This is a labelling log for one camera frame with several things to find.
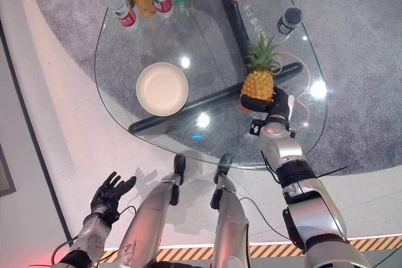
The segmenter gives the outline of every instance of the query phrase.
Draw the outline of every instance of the pineapple crown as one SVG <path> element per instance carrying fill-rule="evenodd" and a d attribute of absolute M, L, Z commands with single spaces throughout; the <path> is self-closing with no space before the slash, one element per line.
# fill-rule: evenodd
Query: pineapple crown
<path fill-rule="evenodd" d="M 270 38 L 266 43 L 263 39 L 262 34 L 259 34 L 259 41 L 256 44 L 250 43 L 250 52 L 245 58 L 248 59 L 249 63 L 246 64 L 248 72 L 253 71 L 271 71 L 271 67 L 278 64 L 274 60 L 274 57 L 278 54 L 274 52 L 274 49 L 278 46 L 273 44 L 274 38 Z"/>

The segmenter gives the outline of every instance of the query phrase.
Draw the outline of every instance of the oval glass table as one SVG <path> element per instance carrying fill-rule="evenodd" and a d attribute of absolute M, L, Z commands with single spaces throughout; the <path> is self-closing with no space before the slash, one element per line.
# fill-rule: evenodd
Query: oval glass table
<path fill-rule="evenodd" d="M 293 0 L 185 0 L 169 18 L 144 19 L 127 29 L 106 12 L 95 53 L 95 79 L 110 115 L 131 134 L 174 153 L 218 163 L 231 153 L 233 167 L 265 169 L 253 119 L 266 114 L 241 109 L 249 44 L 274 38 L 283 65 L 275 84 L 296 97 L 290 127 L 308 153 L 320 139 L 327 112 L 325 83 L 302 23 L 290 35 L 278 20 Z M 147 113 L 136 96 L 139 74 L 168 62 L 182 70 L 189 93 L 184 108 L 169 117 Z"/>

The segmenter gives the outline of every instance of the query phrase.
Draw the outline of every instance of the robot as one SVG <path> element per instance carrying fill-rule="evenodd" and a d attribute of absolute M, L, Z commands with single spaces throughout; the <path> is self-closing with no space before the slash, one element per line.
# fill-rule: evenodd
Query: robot
<path fill-rule="evenodd" d="M 371 268 L 346 237 L 346 226 L 322 182 L 314 175 L 302 148 L 289 130 L 294 97 L 275 87 L 272 103 L 241 99 L 244 107 L 267 112 L 267 118 L 254 120 L 251 134 L 258 136 L 267 169 L 278 177 L 287 207 L 283 219 L 291 241 L 305 253 L 306 268 Z M 232 156 L 220 159 L 214 177 L 215 192 L 210 205 L 219 211 L 212 268 L 250 268 L 248 221 L 236 187 L 228 177 Z M 184 181 L 185 158 L 176 155 L 172 174 L 165 176 L 144 199 L 121 242 L 117 258 L 120 268 L 191 268 L 190 265 L 157 262 L 166 213 L 179 201 Z M 97 190 L 91 214 L 70 252 L 52 268 L 89 268 L 102 256 L 112 224 L 119 219 L 120 197 L 136 178 L 121 181 L 113 172 Z"/>

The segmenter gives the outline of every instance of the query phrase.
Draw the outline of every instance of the striped floor edge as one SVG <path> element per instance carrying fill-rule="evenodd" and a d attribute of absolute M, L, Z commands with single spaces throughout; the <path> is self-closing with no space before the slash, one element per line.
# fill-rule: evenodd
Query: striped floor edge
<path fill-rule="evenodd" d="M 349 242 L 361 252 L 394 249 L 402 246 L 402 233 L 373 237 L 350 238 Z M 161 247 L 157 261 L 166 260 L 210 260 L 214 247 L 212 244 L 182 245 Z M 302 251 L 290 242 L 250 243 L 252 259 L 262 257 L 297 257 Z M 112 263 L 117 260 L 116 250 L 105 251 L 100 262 Z"/>

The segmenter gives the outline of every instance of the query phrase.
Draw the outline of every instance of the white bowl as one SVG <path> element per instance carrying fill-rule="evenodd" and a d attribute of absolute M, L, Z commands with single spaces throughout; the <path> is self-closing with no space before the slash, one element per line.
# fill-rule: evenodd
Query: white bowl
<path fill-rule="evenodd" d="M 139 103 L 150 114 L 168 116 L 184 106 L 188 97 L 188 83 L 179 68 L 158 62 L 141 72 L 136 91 Z"/>

